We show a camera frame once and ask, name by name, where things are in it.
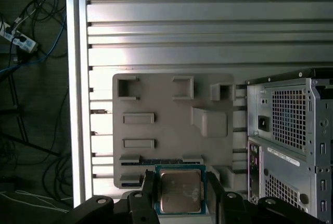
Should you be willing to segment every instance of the perforated metal panel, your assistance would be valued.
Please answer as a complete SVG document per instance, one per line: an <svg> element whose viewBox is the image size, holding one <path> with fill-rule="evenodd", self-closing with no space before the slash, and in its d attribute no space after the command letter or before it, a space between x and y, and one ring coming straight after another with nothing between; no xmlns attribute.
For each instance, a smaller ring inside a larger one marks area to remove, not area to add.
<svg viewBox="0 0 333 224"><path fill-rule="evenodd" d="M265 179L265 195L280 198L294 207L305 211L305 209L298 204L298 193L272 175L269 175L268 179Z"/></svg>
<svg viewBox="0 0 333 224"><path fill-rule="evenodd" d="M272 92L274 140L305 147L305 94L302 90Z"/></svg>

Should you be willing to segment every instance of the white cable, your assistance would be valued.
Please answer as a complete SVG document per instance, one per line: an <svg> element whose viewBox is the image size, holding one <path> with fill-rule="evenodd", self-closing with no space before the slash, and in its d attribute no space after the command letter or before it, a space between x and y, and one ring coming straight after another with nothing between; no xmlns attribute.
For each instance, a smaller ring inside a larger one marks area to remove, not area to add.
<svg viewBox="0 0 333 224"><path fill-rule="evenodd" d="M23 203L23 204L26 204L26 205L29 205L29 206L32 206L32 207L40 207L40 208L46 208L46 209L51 209L51 210L55 210L55 211L60 211L60 212L63 212L63 213L67 213L68 211L67 210L64 210L64 209L60 209L60 208L53 208L53 207L46 207L46 206L40 206L40 205L34 205L34 204L30 204L28 202L22 202L22 201L19 201L19 200L16 200L16 199L13 199L5 194L2 194L0 193L1 196L11 200L11 201L14 201L14 202L19 202L19 203Z"/></svg>
<svg viewBox="0 0 333 224"><path fill-rule="evenodd" d="M48 205L51 205L51 206L52 206L52 207L54 207L54 208L61 209L61 208L59 208L59 207L57 207L57 206L53 205L52 203L50 203L50 202L47 202L47 201L45 201L45 200L43 200L43 199L39 198L37 195L30 194L30 193L28 193L28 192L27 192L27 193L15 192L15 193L17 193L17 194L23 194L23 195L29 195L29 196L33 196L33 197L37 198L38 200L40 200L40 201L42 201L42 202L44 202L44 203L46 203L46 204L48 204Z"/></svg>
<svg viewBox="0 0 333 224"><path fill-rule="evenodd" d="M43 199L48 199L48 200L55 201L55 199L53 199L51 197L47 197L47 196L43 196L43 195L38 195L38 194L32 194L32 193L29 193L29 192L23 191L23 190L16 190L15 192L19 193L19 194L32 195L32 196L37 196L39 198L43 198ZM65 200L72 200L72 199L73 199L73 197L68 197L68 198L63 198L63 199L60 199L60 200L61 201L65 201Z"/></svg>
<svg viewBox="0 0 333 224"><path fill-rule="evenodd" d="M19 21L19 23L15 26L15 28L13 29L13 31L15 32L17 30L17 28L24 22L26 21L32 14L34 14L36 12L36 8L29 14L27 15L26 17L24 17L21 21Z"/></svg>

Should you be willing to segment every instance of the screw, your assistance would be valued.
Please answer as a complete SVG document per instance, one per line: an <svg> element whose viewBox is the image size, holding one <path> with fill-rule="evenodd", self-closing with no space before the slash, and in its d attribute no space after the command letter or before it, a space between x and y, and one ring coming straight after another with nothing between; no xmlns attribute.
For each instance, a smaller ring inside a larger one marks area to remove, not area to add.
<svg viewBox="0 0 333 224"><path fill-rule="evenodd" d="M274 205L274 204L276 204L276 201L273 199L266 199L266 203L268 203L270 205Z"/></svg>
<svg viewBox="0 0 333 224"><path fill-rule="evenodd" d="M97 201L97 203L99 203L99 204L104 204L106 202L106 199L99 199L98 201Z"/></svg>
<svg viewBox="0 0 333 224"><path fill-rule="evenodd" d="M227 196L228 196L229 198L236 198L236 197L237 197L237 195L234 194L234 193L228 193Z"/></svg>

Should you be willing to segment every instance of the rectangular slot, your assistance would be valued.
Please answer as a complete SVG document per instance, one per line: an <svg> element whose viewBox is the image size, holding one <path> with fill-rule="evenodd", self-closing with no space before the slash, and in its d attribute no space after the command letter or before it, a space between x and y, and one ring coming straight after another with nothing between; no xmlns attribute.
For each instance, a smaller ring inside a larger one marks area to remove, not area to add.
<svg viewBox="0 0 333 224"><path fill-rule="evenodd" d="M321 153L321 155L326 154L326 145L325 145L325 143L321 143L320 153Z"/></svg>
<svg viewBox="0 0 333 224"><path fill-rule="evenodd" d="M326 180L321 180L321 191L326 191Z"/></svg>
<svg viewBox="0 0 333 224"><path fill-rule="evenodd" d="M142 183L122 183L121 186L125 188L140 188Z"/></svg>
<svg viewBox="0 0 333 224"><path fill-rule="evenodd" d="M123 140L123 148L154 148L154 139L126 139Z"/></svg>
<svg viewBox="0 0 333 224"><path fill-rule="evenodd" d="M326 212L326 201L321 201L321 211Z"/></svg>
<svg viewBox="0 0 333 224"><path fill-rule="evenodd" d="M236 97L236 87L230 84L217 83L210 86L210 100L222 101L229 99L234 101Z"/></svg>
<svg viewBox="0 0 333 224"><path fill-rule="evenodd" d="M258 116L258 129L265 132L270 131L270 118L267 116Z"/></svg>
<svg viewBox="0 0 333 224"><path fill-rule="evenodd" d="M309 112L312 112L312 102L309 101Z"/></svg>
<svg viewBox="0 0 333 224"><path fill-rule="evenodd" d="M138 96L131 94L131 90L134 86L134 82L139 81L136 76L127 76L118 79L118 97L120 100L139 100Z"/></svg>
<svg viewBox="0 0 333 224"><path fill-rule="evenodd" d="M124 113L124 124L152 124L155 122L154 113Z"/></svg>
<svg viewBox="0 0 333 224"><path fill-rule="evenodd" d="M194 99L194 77L192 76L174 76L172 78L176 95L172 100L193 100Z"/></svg>

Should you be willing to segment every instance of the power socket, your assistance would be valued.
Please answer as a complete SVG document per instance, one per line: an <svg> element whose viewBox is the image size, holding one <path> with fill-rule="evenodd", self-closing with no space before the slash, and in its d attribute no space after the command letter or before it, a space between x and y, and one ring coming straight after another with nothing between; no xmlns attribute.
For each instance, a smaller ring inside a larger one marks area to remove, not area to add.
<svg viewBox="0 0 333 224"><path fill-rule="evenodd" d="M14 38L14 36L12 34L6 32L6 29L8 27L10 27L9 24L0 21L0 28L1 28L0 35L11 42L12 39ZM15 36L16 37L22 36L22 37L26 38L26 40L24 42L21 42L19 39L14 39L12 42L13 44L19 46L22 50L24 50L28 53L32 53L37 49L38 44L34 40L32 40L29 37L27 37L26 35L22 34L21 32L16 31Z"/></svg>

